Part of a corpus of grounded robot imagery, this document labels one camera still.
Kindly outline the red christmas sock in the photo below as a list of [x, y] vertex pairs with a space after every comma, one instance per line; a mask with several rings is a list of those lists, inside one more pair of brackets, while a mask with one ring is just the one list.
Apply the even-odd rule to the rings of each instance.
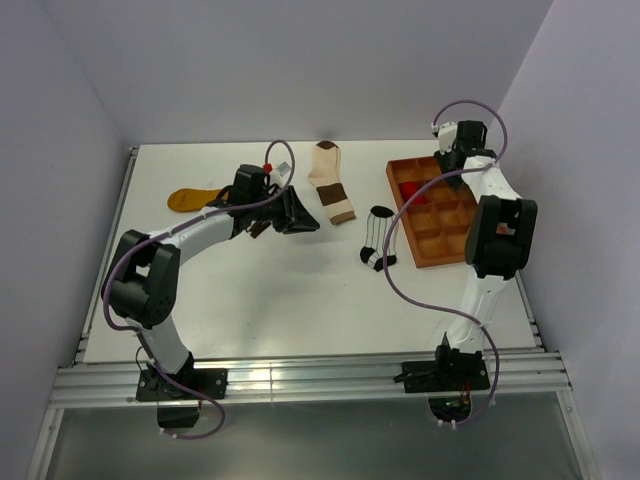
[[[415, 181], [402, 182], [398, 185], [401, 197], [405, 203], [407, 203], [421, 188], [421, 185]], [[413, 205], [426, 204], [426, 198], [423, 195], [419, 195], [416, 200], [413, 201]]]

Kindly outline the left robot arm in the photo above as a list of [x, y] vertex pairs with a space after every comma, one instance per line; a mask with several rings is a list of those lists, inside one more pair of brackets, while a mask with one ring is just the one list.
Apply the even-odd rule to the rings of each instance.
[[131, 331], [139, 339], [150, 360], [150, 378], [170, 398], [187, 397], [203, 381], [172, 319], [181, 266], [214, 245], [262, 227], [296, 234], [315, 232], [320, 225], [293, 186], [243, 164], [232, 184], [198, 216], [164, 231], [129, 230], [121, 236], [102, 287], [103, 315], [111, 329]]

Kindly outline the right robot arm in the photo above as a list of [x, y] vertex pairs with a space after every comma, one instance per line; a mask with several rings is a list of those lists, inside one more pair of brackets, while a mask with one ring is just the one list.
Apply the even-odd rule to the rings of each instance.
[[434, 157], [440, 170], [463, 172], [448, 178], [447, 184], [455, 189], [468, 187], [477, 202], [464, 247], [470, 272], [461, 303], [461, 311], [474, 319], [461, 318], [449, 327], [432, 368], [435, 383], [452, 390], [467, 374], [485, 372], [483, 351], [489, 341], [483, 330], [507, 283], [528, 262], [538, 206], [522, 198], [507, 181], [498, 156], [485, 147], [483, 122], [434, 124], [432, 133], [438, 139]]

